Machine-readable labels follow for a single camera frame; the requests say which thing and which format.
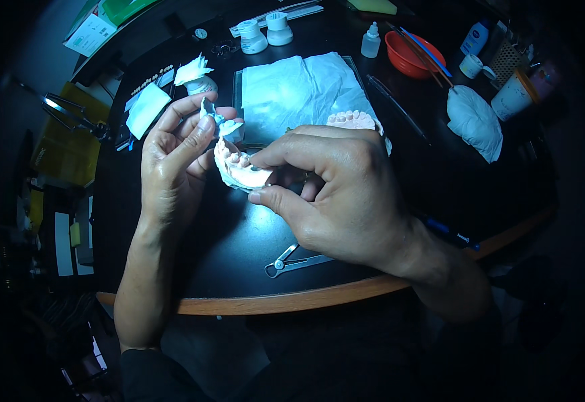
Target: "red bowl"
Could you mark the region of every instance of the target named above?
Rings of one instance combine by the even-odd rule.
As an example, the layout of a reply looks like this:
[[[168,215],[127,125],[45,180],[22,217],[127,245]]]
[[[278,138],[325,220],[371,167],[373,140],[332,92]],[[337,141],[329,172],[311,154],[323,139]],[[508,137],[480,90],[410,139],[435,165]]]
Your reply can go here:
[[[426,48],[433,53],[433,55],[440,60],[442,66],[447,66],[446,61],[444,61],[444,57],[438,51],[435,46],[428,43],[426,40],[420,38],[417,35],[413,35],[418,41],[426,46]],[[412,78],[416,78],[418,80],[424,80],[426,78],[430,78],[431,74],[427,69],[425,69],[424,64],[417,58],[415,53],[411,51],[408,44],[406,44],[402,38],[397,35],[395,31],[389,31],[384,36],[384,41],[386,42],[386,51],[388,52],[388,59],[391,60],[391,64],[398,70],[400,70],[403,74],[408,75]],[[429,67],[432,71],[436,74],[438,73],[438,69],[436,69],[432,64],[428,62],[428,60],[424,60],[429,64]]]

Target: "blue pen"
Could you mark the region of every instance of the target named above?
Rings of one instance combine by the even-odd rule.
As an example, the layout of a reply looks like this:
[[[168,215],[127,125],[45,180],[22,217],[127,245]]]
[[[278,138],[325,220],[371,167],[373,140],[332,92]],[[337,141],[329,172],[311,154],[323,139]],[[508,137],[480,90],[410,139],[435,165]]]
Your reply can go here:
[[[413,42],[417,43],[418,45],[420,45],[420,47],[422,48],[422,50],[424,50],[426,52],[426,54],[429,55],[429,57],[431,57],[433,59],[433,61],[435,61],[435,63],[442,69],[442,71],[447,75],[447,76],[452,76],[451,73],[449,73],[449,70],[446,69],[446,67],[442,66],[442,63],[440,63],[440,60],[438,60],[437,57],[435,57],[433,55],[433,53],[431,53],[430,50],[428,50],[426,48],[425,45],[422,44],[422,42],[418,41],[416,37],[412,36],[409,31],[407,31],[406,29],[400,27],[400,29],[409,36],[409,38],[411,38],[413,40]]]
[[[444,223],[438,222],[435,219],[433,219],[432,217],[427,217],[426,219],[426,225],[440,230],[442,233],[444,234],[448,234],[450,236],[454,236],[457,237],[458,239],[462,240],[463,243],[465,243],[467,245],[467,247],[471,248],[472,250],[475,251],[479,251],[480,250],[480,244],[474,242],[473,240],[471,240],[469,237],[463,236],[460,233],[455,233],[455,235],[453,234],[453,232],[451,232],[449,230],[449,227],[447,225],[445,225]]]

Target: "left hand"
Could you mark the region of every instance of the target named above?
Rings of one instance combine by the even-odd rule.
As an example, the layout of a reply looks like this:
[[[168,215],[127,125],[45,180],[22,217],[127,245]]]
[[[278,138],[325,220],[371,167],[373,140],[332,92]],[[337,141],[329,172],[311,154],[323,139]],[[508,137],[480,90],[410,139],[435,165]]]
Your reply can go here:
[[[200,119],[203,96],[215,101],[216,92],[198,93],[173,102],[152,128],[142,147],[141,221],[159,230],[187,226],[201,202],[206,172],[215,166],[212,150],[203,153],[215,132],[211,117]],[[226,119],[235,108],[216,108]]]

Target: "forearm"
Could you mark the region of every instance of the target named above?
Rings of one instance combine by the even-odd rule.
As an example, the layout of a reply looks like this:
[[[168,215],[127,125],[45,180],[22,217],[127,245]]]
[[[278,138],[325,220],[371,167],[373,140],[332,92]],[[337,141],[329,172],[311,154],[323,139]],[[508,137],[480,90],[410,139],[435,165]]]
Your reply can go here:
[[[114,304],[121,352],[159,348],[166,318],[174,247],[167,234],[141,215]]]
[[[481,317],[491,305],[489,280],[461,250],[434,237],[417,219],[395,257],[380,269],[406,279],[420,300],[447,322]]]

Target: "black sleeve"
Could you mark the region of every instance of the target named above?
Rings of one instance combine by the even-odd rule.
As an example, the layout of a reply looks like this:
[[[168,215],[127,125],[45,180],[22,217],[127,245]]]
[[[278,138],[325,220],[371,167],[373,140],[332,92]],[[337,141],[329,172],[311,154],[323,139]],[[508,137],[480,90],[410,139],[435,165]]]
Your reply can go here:
[[[495,304],[480,319],[446,324],[420,364],[425,391],[438,400],[489,401],[496,390],[502,323]]]
[[[120,371],[127,402],[213,402],[183,366],[156,350],[126,350],[120,356]]]

